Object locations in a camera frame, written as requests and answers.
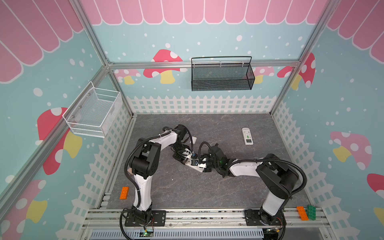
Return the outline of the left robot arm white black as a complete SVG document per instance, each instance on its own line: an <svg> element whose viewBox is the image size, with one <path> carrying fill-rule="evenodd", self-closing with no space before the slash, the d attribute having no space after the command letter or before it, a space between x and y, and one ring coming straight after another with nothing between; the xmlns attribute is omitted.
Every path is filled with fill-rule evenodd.
<svg viewBox="0 0 384 240"><path fill-rule="evenodd" d="M160 154L170 147L173 158L185 165L194 153L193 136L184 125L174 128L164 127L163 133L147 139L140 138L129 154L124 174L136 189L132 216L144 223L152 219L151 185L152 178L159 167Z"/></svg>

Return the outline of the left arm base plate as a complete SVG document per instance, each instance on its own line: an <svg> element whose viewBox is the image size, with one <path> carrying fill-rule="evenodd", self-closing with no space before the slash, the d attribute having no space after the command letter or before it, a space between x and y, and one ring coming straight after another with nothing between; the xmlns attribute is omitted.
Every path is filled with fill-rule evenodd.
<svg viewBox="0 0 384 240"><path fill-rule="evenodd" d="M147 210L130 211L123 217L125 227L154 226L164 227L166 211Z"/></svg>

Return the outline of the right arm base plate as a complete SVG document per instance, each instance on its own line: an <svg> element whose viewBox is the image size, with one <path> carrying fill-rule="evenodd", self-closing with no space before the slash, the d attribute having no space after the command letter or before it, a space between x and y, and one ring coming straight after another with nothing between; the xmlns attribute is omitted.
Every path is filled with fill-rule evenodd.
<svg viewBox="0 0 384 240"><path fill-rule="evenodd" d="M279 210L275 216L270 216L264 210L247 209L244 211L247 226L282 226L282 213Z"/></svg>

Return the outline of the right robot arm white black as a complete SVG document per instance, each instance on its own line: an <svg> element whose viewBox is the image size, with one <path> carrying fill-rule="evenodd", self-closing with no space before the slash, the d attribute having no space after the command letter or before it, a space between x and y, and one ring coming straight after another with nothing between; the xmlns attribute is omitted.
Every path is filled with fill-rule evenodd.
<svg viewBox="0 0 384 240"><path fill-rule="evenodd" d="M259 210L246 210L248 226L271 226L279 221L282 226L283 208L293 195L303 190L307 184L305 172L296 164L282 160L274 154L268 154L261 159L229 159L218 145L210 146L202 154L202 146L197 154L192 154L191 165L199 167L203 172L215 169L222 177L257 177L268 188L269 192Z"/></svg>

